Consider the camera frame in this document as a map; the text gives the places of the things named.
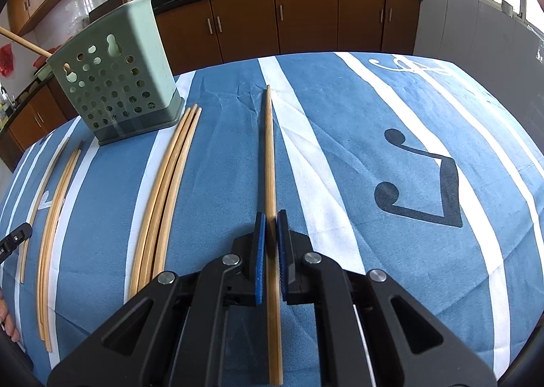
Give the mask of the person's left hand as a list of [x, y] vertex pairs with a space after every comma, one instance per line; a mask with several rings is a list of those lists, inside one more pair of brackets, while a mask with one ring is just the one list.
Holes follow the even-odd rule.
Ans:
[[20, 332], [17, 329], [13, 316], [10, 314], [7, 303], [4, 299], [3, 292], [0, 292], [0, 322], [4, 327], [5, 333], [10, 337], [11, 341], [18, 343], [20, 340]]

